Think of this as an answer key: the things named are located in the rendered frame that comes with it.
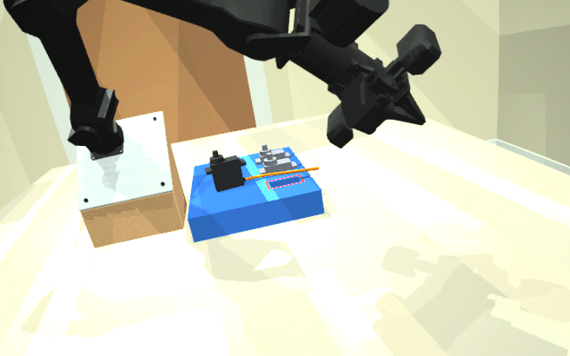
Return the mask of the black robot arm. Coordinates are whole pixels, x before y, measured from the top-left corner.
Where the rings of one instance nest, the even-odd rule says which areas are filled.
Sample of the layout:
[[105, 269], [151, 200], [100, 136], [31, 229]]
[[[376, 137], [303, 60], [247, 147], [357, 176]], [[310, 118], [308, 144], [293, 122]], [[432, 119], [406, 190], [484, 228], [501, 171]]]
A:
[[[76, 24], [89, 0], [3, 0], [25, 34], [40, 39], [70, 99], [68, 142], [85, 146], [92, 161], [124, 153], [116, 121], [116, 91], [99, 87]], [[388, 0], [122, 0], [212, 31], [229, 49], [256, 61], [288, 61], [319, 79], [337, 66], [356, 41], [389, 8]], [[288, 33], [290, 10], [294, 29]], [[358, 66], [357, 68], [355, 66]], [[373, 134], [394, 114], [399, 91], [390, 73], [355, 63], [354, 77], [332, 92], [347, 124]], [[335, 91], [334, 91], [335, 89]], [[122, 151], [122, 152], [120, 152]], [[93, 158], [94, 157], [94, 158]]]

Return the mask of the black micro servo with yellow cable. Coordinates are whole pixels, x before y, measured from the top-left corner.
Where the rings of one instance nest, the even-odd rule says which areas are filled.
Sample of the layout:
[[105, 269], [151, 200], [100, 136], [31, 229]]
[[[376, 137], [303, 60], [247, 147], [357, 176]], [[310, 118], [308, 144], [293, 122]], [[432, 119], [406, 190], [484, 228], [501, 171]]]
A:
[[212, 156], [209, 158], [209, 167], [205, 168], [207, 175], [212, 175], [213, 183], [216, 192], [222, 192], [229, 190], [231, 188], [238, 188], [244, 186], [244, 182], [252, 180], [255, 178], [261, 178], [272, 175], [285, 175], [292, 173], [299, 173], [305, 171], [319, 170], [316, 168], [303, 168], [297, 170], [282, 171], [276, 173], [269, 173], [263, 175], [254, 175], [250, 177], [242, 176], [242, 166], [246, 166], [247, 163], [243, 159], [239, 159], [237, 155], [231, 155], [224, 157], [223, 155], [218, 155], [217, 149], [211, 151]]

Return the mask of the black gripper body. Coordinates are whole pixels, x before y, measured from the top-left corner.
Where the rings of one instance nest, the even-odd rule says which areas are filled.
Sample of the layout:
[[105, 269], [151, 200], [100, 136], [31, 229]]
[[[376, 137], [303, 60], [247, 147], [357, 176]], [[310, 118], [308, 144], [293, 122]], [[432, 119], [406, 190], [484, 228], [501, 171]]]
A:
[[[384, 69], [390, 73], [398, 86], [399, 91], [396, 93], [398, 94], [407, 84], [406, 71], [412, 76], [422, 75], [441, 57], [441, 49], [436, 35], [425, 24], [416, 24], [396, 44], [396, 48], [398, 49], [398, 57], [385, 68], [381, 59], [377, 57], [374, 60], [358, 49], [357, 42], [353, 42], [346, 48], [335, 69], [322, 81], [328, 84], [328, 91], [334, 94], [332, 92], [333, 86], [337, 82], [340, 85], [347, 84], [354, 77], [349, 73], [349, 69], [355, 63], [359, 63], [376, 69]], [[338, 148], [344, 148], [354, 139], [354, 131], [347, 124], [341, 103], [328, 115], [327, 138], [330, 143]]]

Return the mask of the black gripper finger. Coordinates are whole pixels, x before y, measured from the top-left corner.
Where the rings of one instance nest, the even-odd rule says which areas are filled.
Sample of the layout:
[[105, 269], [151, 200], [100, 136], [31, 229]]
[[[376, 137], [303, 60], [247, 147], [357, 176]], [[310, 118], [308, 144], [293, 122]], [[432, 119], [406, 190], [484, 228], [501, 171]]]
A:
[[394, 114], [389, 118], [389, 120], [408, 122], [421, 126], [424, 124], [413, 118], [405, 109], [400, 106], [394, 106]]
[[392, 100], [394, 106], [400, 106], [405, 109], [413, 118], [418, 120], [419, 122], [426, 123], [426, 117], [421, 112], [418, 104], [416, 103], [415, 99], [413, 98], [412, 94], [410, 93], [410, 82], [408, 78], [408, 72], [405, 72], [406, 82], [407, 84], [400, 90], [398, 94], [396, 94]]

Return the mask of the blue rectangular block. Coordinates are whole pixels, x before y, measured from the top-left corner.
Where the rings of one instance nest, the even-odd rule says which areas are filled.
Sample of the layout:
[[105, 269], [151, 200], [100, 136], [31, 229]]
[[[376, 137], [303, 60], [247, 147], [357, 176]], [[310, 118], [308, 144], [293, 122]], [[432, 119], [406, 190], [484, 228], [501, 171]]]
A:
[[[259, 151], [238, 157], [247, 163], [243, 177], [304, 168], [290, 147], [271, 150], [265, 143]], [[308, 171], [255, 178], [217, 193], [207, 167], [194, 166], [188, 212], [194, 242], [325, 214], [321, 189]]]

